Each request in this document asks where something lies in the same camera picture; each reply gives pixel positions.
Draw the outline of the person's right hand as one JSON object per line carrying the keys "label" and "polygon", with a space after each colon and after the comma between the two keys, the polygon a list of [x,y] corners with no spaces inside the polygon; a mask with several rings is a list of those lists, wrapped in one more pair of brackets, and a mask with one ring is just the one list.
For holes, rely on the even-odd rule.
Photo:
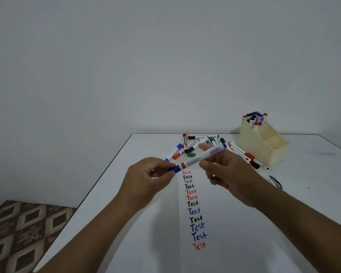
{"label": "person's right hand", "polygon": [[275,190],[239,155],[228,150],[220,151],[206,159],[225,167],[224,177],[208,177],[212,185],[228,190],[235,198],[249,207],[256,207],[256,198],[265,197]]}

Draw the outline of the white marker with blue end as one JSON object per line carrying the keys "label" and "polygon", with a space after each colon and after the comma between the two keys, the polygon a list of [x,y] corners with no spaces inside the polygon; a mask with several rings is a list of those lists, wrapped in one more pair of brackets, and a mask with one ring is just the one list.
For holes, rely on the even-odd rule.
{"label": "white marker with blue end", "polygon": [[224,149],[227,148],[227,144],[226,143],[219,143],[218,146],[213,146],[212,148],[202,152],[201,154],[197,154],[195,157],[193,157],[190,160],[187,160],[186,162],[182,162],[178,167],[179,170],[183,170],[186,169],[196,163],[199,163],[201,160],[204,160],[220,151],[223,151]]}

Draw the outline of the bunch of upright markers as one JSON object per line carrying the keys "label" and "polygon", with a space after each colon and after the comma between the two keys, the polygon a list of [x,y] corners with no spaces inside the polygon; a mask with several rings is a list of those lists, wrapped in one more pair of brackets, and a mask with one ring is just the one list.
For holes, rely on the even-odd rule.
{"label": "bunch of upright markers", "polygon": [[260,113],[258,111],[244,114],[241,120],[241,131],[249,128],[258,133],[261,130],[261,126],[267,122],[267,118],[268,113]]}

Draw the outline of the pile of loose whiteboard markers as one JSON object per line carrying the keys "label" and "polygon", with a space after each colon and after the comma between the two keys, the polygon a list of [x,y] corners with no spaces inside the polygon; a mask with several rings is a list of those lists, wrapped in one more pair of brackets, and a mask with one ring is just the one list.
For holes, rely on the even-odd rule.
{"label": "pile of loose whiteboard markers", "polygon": [[239,148],[233,142],[226,142],[224,138],[219,137],[219,135],[198,135],[198,136],[189,136],[189,133],[186,132],[183,134],[184,144],[178,144],[177,147],[171,152],[171,154],[165,159],[165,161],[170,161],[171,159],[176,160],[183,153],[195,153],[195,150],[199,148],[201,143],[206,143],[208,145],[218,146],[219,143],[223,142],[227,144],[227,148],[225,150],[231,151],[239,155],[243,158],[249,165],[251,165],[254,169],[263,169],[269,171],[271,169],[270,166],[262,165],[261,162],[256,162],[252,155],[245,152],[241,148]]}

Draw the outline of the white paper with handwriting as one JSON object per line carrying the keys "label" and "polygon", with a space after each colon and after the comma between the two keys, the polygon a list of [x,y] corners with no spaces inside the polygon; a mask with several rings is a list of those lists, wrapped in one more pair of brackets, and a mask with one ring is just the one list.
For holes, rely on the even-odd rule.
{"label": "white paper with handwriting", "polygon": [[267,217],[203,170],[177,177],[181,273],[317,273]]}

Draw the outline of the black scissors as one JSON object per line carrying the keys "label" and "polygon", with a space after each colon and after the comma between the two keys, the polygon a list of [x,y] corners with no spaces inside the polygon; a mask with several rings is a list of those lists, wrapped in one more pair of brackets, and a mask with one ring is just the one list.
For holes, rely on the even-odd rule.
{"label": "black scissors", "polygon": [[273,176],[269,175],[269,179],[271,180],[271,182],[280,190],[283,191],[283,188],[282,188],[282,184],[276,179],[274,178]]}

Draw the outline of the person's left forearm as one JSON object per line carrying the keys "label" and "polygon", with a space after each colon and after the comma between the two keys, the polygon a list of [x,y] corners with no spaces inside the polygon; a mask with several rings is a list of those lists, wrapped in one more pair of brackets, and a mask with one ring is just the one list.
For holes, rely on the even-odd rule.
{"label": "person's left forearm", "polygon": [[37,273],[96,272],[119,232],[153,197],[118,193]]}

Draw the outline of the cream plastic pen holder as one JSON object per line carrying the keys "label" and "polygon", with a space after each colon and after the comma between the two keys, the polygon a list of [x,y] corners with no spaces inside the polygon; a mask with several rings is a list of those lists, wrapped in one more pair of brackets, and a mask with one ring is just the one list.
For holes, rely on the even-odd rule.
{"label": "cream plastic pen holder", "polygon": [[260,162],[274,166],[283,161],[289,150],[286,141],[268,122],[255,131],[245,120],[241,121],[237,146],[252,154]]}

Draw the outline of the person's left hand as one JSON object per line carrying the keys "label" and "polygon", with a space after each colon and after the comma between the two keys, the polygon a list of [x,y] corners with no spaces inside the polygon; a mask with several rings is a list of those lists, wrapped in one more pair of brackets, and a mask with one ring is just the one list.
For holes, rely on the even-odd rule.
{"label": "person's left hand", "polygon": [[140,160],[128,168],[117,197],[132,211],[143,209],[169,185],[154,184],[152,175],[155,172],[167,172],[168,168],[174,166],[174,163],[156,157]]}

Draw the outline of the person's right forearm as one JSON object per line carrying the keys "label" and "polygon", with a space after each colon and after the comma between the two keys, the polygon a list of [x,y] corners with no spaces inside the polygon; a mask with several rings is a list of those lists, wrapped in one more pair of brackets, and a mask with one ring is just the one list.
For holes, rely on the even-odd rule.
{"label": "person's right forearm", "polygon": [[262,212],[319,273],[341,273],[341,225],[293,196],[256,180],[247,185]]}

